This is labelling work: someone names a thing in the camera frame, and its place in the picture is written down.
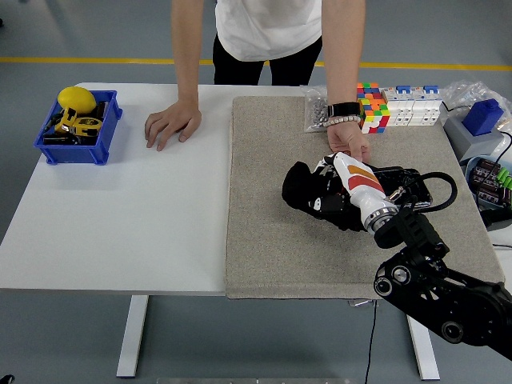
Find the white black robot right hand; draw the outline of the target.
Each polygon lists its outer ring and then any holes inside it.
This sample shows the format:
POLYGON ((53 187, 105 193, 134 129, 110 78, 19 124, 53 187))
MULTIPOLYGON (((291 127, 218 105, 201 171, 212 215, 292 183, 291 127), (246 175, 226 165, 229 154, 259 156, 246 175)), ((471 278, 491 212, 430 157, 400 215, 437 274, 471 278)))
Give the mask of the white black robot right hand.
POLYGON ((325 176, 340 178, 342 190, 348 193, 350 203, 360 209, 362 226, 370 234, 375 234, 398 212, 372 169, 362 162, 339 152, 318 163, 315 171, 323 170, 325 176))

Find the person's left hand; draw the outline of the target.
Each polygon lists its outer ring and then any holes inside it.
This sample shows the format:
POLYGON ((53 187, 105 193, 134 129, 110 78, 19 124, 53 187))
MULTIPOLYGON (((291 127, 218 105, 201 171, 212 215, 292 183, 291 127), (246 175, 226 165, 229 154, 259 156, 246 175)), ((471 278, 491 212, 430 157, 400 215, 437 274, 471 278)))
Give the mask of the person's left hand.
POLYGON ((361 132, 356 122, 340 122, 327 128, 330 149, 343 152, 360 162, 369 162, 371 157, 370 143, 361 132))

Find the person's right hand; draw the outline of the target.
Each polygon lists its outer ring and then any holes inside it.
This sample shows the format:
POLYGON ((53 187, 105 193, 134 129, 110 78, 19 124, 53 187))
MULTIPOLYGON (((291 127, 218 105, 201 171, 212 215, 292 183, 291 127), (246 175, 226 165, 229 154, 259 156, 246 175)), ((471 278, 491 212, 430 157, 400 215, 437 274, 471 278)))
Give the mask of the person's right hand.
POLYGON ((199 128, 201 122, 198 100, 180 98, 165 110, 148 116, 144 127, 146 147, 152 148, 156 145, 156 150, 162 151, 176 133, 179 133, 178 141, 185 142, 199 128))

